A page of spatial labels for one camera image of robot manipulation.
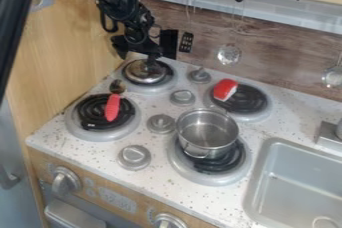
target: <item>oven door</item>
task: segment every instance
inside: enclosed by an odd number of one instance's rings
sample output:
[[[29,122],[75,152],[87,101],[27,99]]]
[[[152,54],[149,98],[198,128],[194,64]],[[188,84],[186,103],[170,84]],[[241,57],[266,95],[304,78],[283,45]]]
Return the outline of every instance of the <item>oven door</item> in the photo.
[[[41,182],[45,216],[51,228],[141,228],[89,201],[69,194],[55,198],[51,185]]]

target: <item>oven handle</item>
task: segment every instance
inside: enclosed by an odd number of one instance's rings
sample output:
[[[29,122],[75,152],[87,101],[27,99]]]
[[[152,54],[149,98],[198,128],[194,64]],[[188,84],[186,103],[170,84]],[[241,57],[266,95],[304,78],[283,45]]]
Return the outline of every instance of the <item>oven handle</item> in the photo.
[[[105,221],[75,208],[63,201],[54,199],[45,207],[44,214],[47,220],[62,228],[106,228]]]

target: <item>knob on backsplash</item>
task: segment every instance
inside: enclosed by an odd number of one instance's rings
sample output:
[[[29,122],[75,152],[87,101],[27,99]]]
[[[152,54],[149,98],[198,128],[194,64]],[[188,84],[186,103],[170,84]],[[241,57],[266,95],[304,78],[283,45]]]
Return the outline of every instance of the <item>knob on backsplash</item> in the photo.
[[[201,66],[198,70],[189,73],[189,80],[194,83],[206,84],[211,81],[211,75]]]
[[[81,180],[73,171],[65,167],[57,167],[53,174],[52,192],[54,195],[63,198],[68,193],[82,189]]]

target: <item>pot handle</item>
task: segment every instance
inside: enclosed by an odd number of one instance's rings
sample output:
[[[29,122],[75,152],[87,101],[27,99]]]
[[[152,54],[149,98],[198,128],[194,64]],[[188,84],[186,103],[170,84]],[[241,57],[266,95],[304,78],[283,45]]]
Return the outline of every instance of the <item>pot handle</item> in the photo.
[[[197,158],[197,159],[204,159],[204,158],[208,157],[208,155],[209,155],[209,152],[207,152],[206,155],[194,155],[194,154],[192,154],[186,150],[188,147],[189,147],[189,144],[186,144],[183,151],[185,152],[186,155],[189,155],[190,157]]]

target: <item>burner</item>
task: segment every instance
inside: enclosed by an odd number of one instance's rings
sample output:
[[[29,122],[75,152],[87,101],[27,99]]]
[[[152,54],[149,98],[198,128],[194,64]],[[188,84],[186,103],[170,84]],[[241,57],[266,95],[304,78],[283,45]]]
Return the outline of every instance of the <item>burner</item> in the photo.
[[[257,122],[266,119],[272,111],[272,101],[262,90],[239,84],[236,93],[227,101],[214,98],[214,87],[204,94],[203,103],[207,108],[216,108],[228,112],[236,121]]]
[[[105,107],[110,94],[92,95],[77,104],[81,125],[86,130],[108,130],[124,125],[135,115],[134,106],[127,100],[120,100],[117,118],[111,122],[105,118]]]
[[[245,156],[243,144],[237,141],[232,149],[226,155],[219,159],[196,159],[184,153],[184,155],[194,164],[194,168],[201,173],[218,173],[229,171],[237,167]]]
[[[172,70],[166,64],[159,61],[148,64],[146,59],[130,62],[123,70],[123,74],[128,80],[138,84],[158,83],[170,72]]]
[[[165,71],[165,75],[162,76],[162,78],[159,79],[152,79],[149,83],[145,81],[144,83],[138,82],[136,80],[132,80],[131,76],[127,76],[127,69],[129,69],[131,66],[130,64],[139,61],[135,60],[133,62],[128,63],[124,67],[120,68],[115,74],[118,79],[121,79],[123,83],[126,85],[128,91],[133,91],[136,93],[142,93],[147,95],[153,95],[153,94],[159,94],[159,93],[165,93],[170,91],[176,84],[178,80],[178,74],[177,71],[168,63],[170,63],[170,60],[165,59],[165,62],[163,61],[156,61],[158,66],[161,67],[162,70]]]
[[[172,167],[184,178],[207,186],[224,186],[241,180],[251,166],[247,145],[238,139],[227,155],[216,160],[194,159],[187,156],[177,137],[169,143],[168,159]]]
[[[230,113],[252,114],[261,112],[267,107],[266,95],[251,86],[240,84],[236,93],[225,102],[215,99],[213,90],[210,92],[211,100]]]
[[[136,67],[139,65],[138,62],[141,62],[141,61],[145,61],[145,60],[135,60],[135,61],[129,63],[128,65],[126,65],[122,70],[122,75],[126,79],[128,79],[130,82],[132,82],[133,84],[145,85],[145,86],[149,86],[149,85],[154,86],[155,84],[162,83],[167,75],[171,76],[171,77],[174,75],[174,72],[170,68],[170,66],[167,65],[166,63],[163,63],[160,61],[156,61],[156,63],[158,65],[158,67],[160,68],[159,70],[164,71],[164,72],[146,73],[146,72],[140,71],[140,73],[141,73],[140,75],[138,75],[137,72],[134,72],[134,71],[132,72],[131,68],[133,67],[136,70],[137,69]]]
[[[65,112],[68,131],[86,141],[110,142],[131,134],[140,124],[139,107],[126,98],[120,100],[118,117],[109,122],[104,110],[110,94],[91,95],[70,106]]]

